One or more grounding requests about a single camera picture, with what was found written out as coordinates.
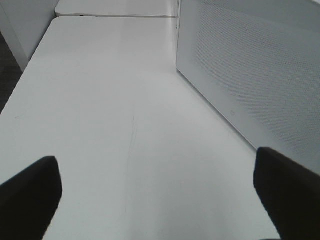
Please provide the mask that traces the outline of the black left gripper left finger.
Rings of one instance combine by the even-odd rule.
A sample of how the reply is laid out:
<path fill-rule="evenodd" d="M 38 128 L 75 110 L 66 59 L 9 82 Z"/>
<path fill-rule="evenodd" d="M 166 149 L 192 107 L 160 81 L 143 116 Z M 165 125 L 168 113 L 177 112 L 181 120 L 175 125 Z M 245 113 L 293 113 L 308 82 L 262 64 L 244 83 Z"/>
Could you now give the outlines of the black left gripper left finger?
<path fill-rule="evenodd" d="M 63 193 L 58 161 L 45 156 L 0 186 L 0 238 L 41 240 Z"/>

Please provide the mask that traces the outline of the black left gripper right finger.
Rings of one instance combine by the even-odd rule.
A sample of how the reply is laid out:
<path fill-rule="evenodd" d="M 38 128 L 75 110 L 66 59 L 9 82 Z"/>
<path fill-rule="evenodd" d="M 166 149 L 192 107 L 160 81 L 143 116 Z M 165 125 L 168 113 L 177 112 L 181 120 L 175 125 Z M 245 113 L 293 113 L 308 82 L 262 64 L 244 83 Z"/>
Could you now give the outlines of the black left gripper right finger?
<path fill-rule="evenodd" d="M 256 152 L 253 185 L 282 240 L 320 238 L 320 176 L 269 147 Z"/>

